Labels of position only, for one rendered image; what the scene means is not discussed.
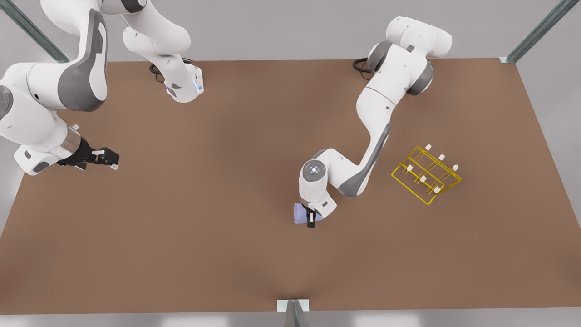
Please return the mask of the lavender cup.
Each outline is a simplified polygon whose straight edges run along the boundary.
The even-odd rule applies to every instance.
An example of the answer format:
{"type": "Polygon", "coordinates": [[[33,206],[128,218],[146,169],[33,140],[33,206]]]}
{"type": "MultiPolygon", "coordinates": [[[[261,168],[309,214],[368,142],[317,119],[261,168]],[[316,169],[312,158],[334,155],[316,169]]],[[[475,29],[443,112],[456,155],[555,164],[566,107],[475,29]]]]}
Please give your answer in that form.
{"type": "MultiPolygon", "coordinates": [[[[296,203],[294,206],[294,220],[297,225],[307,225],[305,206],[302,203],[296,203]]],[[[322,221],[323,217],[317,213],[316,222],[322,221]]]]}

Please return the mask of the silver frame post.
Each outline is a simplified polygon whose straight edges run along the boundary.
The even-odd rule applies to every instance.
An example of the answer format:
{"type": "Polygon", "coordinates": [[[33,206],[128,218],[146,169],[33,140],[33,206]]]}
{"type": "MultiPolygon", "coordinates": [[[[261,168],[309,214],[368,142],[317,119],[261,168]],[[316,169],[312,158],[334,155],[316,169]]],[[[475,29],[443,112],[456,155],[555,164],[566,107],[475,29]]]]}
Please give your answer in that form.
{"type": "Polygon", "coordinates": [[[12,0],[0,0],[0,9],[52,59],[58,63],[70,62],[67,56],[12,0]]]}
{"type": "Polygon", "coordinates": [[[498,58],[501,64],[516,64],[542,37],[558,23],[579,0],[560,0],[538,25],[506,57],[498,58]]]}
{"type": "Polygon", "coordinates": [[[277,311],[285,312],[283,327],[311,327],[305,314],[310,311],[309,299],[277,300],[277,311]]]}

